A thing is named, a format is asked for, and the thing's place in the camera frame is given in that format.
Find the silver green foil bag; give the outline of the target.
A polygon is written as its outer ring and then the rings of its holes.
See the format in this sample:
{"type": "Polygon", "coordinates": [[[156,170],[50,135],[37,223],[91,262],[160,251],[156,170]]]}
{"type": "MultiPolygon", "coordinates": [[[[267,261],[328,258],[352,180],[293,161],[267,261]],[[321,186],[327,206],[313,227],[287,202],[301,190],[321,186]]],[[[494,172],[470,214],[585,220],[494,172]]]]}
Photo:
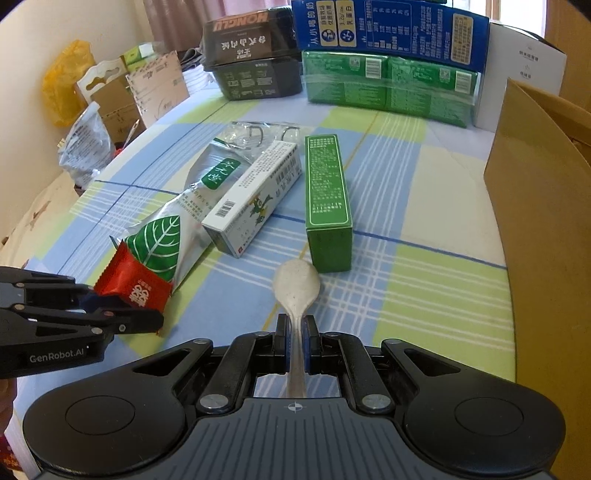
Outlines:
{"type": "Polygon", "coordinates": [[[181,193],[119,238],[142,265],[178,287],[211,245],[202,222],[249,166],[249,151],[213,139],[192,164],[181,193]]]}

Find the black instant meal bowl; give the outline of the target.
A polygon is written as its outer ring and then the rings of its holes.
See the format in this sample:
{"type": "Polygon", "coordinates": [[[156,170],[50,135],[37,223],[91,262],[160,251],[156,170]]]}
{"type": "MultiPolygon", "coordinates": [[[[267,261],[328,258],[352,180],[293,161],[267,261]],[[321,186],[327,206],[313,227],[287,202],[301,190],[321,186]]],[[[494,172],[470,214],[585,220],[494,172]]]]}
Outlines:
{"type": "Polygon", "coordinates": [[[228,100],[280,98],[303,90],[301,51],[288,6],[207,22],[202,55],[204,70],[228,100]]]}

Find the blue carton box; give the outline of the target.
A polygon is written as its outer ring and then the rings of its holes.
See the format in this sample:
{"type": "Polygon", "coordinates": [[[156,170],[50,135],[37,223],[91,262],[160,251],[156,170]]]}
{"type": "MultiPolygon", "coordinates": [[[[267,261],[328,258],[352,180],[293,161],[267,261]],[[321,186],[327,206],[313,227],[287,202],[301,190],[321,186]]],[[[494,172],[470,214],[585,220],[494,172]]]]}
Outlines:
{"type": "Polygon", "coordinates": [[[294,1],[301,50],[394,55],[482,73],[490,22],[431,1],[294,1]]]}

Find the checkered tablecloth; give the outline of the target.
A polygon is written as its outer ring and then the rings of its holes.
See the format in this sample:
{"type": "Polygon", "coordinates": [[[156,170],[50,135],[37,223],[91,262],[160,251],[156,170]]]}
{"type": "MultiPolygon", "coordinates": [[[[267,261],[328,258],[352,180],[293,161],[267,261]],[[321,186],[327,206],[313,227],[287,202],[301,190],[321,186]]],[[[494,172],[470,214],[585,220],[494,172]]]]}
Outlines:
{"type": "Polygon", "coordinates": [[[93,284],[116,240],[188,185],[205,147],[259,142],[263,126],[300,146],[301,176],[276,207],[224,200],[221,223],[252,214],[238,255],[211,245],[167,302],[156,334],[118,335],[100,363],[19,381],[11,447],[27,477],[26,410],[54,387],[195,337],[218,345],[276,326],[283,263],[317,268],[318,328],[377,345],[397,337],[494,375],[515,376],[511,294],[483,174],[494,136],[387,111],[312,103],[305,95],[231,102],[215,88],[161,118],[64,207],[28,231],[25,264],[93,284]]]}

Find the pink printed cardboard box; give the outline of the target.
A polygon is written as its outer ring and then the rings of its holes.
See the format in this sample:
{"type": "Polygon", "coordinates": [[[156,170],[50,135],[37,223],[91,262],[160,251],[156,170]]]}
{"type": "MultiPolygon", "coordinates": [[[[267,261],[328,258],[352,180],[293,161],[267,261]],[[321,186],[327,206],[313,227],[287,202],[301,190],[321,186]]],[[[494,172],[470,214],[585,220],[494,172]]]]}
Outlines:
{"type": "Polygon", "coordinates": [[[145,128],[189,97],[176,51],[148,62],[126,79],[145,128]]]}

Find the pink curtain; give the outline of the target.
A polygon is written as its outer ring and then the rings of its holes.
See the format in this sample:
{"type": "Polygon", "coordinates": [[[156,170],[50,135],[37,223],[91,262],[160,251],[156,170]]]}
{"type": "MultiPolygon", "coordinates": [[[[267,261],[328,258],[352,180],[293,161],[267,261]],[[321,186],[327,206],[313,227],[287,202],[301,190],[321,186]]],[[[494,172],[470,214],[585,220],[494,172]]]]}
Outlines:
{"type": "Polygon", "coordinates": [[[289,4],[281,0],[135,1],[145,37],[177,51],[197,47],[208,21],[289,4]]]}

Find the red snack packet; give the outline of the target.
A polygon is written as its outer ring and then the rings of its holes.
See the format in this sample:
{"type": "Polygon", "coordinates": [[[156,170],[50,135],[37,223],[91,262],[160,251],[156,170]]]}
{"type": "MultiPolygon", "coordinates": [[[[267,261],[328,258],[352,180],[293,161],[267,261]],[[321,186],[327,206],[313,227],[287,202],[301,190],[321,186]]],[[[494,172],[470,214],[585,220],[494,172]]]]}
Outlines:
{"type": "Polygon", "coordinates": [[[100,296],[115,296],[133,307],[162,313],[172,284],[142,265],[121,242],[96,281],[94,291],[100,296]]]}

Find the white cardboard box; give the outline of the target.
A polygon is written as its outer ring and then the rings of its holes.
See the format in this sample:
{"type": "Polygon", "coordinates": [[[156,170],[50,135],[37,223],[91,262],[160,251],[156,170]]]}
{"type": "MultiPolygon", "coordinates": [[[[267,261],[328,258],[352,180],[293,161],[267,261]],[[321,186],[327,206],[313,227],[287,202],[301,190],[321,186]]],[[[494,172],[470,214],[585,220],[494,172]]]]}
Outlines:
{"type": "Polygon", "coordinates": [[[509,79],[558,95],[566,64],[567,55],[541,36],[492,21],[475,126],[496,131],[509,79]]]}

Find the clear plastic bag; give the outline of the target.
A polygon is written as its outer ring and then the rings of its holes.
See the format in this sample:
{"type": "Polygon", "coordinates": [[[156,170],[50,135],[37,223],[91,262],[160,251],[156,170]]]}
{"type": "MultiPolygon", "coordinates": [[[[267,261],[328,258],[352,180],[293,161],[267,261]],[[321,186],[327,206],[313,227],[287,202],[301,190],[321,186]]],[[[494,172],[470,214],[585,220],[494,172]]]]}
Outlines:
{"type": "Polygon", "coordinates": [[[91,102],[58,144],[58,164],[85,190],[115,156],[115,147],[99,114],[99,105],[91,102]]]}

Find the green medicine box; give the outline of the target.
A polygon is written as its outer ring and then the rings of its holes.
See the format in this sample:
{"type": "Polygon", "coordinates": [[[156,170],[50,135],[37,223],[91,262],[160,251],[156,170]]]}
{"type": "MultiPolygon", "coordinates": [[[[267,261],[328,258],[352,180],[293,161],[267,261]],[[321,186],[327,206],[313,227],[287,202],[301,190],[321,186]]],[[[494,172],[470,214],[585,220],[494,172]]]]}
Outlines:
{"type": "Polygon", "coordinates": [[[353,217],[338,136],[305,139],[305,231],[311,262],[320,273],[352,268],[353,217]]]}

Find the white medicine box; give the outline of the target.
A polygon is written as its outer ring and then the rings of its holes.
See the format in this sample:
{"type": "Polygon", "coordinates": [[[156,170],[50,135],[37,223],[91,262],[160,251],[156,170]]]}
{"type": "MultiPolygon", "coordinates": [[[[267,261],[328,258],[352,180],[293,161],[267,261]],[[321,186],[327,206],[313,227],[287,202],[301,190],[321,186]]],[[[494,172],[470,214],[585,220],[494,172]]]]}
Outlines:
{"type": "Polygon", "coordinates": [[[242,256],[301,172],[297,144],[273,141],[201,222],[217,250],[242,256]]]}

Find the yellow plastic bag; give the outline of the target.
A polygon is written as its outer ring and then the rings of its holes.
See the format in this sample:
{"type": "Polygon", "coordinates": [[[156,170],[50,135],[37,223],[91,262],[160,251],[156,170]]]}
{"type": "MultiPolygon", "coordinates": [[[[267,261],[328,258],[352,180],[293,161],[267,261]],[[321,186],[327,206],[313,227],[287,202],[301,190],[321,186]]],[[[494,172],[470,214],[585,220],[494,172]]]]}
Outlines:
{"type": "Polygon", "coordinates": [[[53,61],[41,83],[44,108],[51,123],[70,127],[86,108],[77,82],[95,65],[91,45],[84,40],[71,42],[53,61]]]}

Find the clear bag with wire hooks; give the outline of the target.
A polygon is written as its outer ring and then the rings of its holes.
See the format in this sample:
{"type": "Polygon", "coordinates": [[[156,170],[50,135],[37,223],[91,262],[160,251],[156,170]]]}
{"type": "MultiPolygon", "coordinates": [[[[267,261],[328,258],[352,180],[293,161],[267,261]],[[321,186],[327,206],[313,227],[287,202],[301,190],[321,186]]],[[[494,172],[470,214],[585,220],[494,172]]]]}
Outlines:
{"type": "Polygon", "coordinates": [[[313,131],[310,126],[291,123],[233,121],[215,139],[249,161],[254,161],[273,141],[295,143],[298,148],[303,148],[304,137],[313,131]]]}

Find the brown cardboard box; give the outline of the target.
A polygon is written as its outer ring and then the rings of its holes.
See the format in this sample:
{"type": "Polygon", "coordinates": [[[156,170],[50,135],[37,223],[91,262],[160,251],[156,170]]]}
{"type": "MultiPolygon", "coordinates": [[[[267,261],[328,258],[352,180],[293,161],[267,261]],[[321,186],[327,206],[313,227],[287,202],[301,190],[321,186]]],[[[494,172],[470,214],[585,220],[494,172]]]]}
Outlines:
{"type": "Polygon", "coordinates": [[[566,420],[553,466],[590,476],[590,114],[510,80],[484,180],[511,289],[516,380],[566,420]]]}

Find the white plastic spoon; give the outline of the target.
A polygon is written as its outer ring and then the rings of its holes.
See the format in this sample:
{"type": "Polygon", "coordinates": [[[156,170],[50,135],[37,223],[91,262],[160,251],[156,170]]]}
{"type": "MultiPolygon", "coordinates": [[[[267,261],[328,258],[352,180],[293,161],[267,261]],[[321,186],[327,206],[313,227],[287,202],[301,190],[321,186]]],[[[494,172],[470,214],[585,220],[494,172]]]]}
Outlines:
{"type": "Polygon", "coordinates": [[[308,308],[320,295],[321,279],[315,267],[303,259],[291,259],[276,270],[273,295],[290,319],[290,369],[287,373],[287,397],[305,398],[304,327],[308,308]]]}

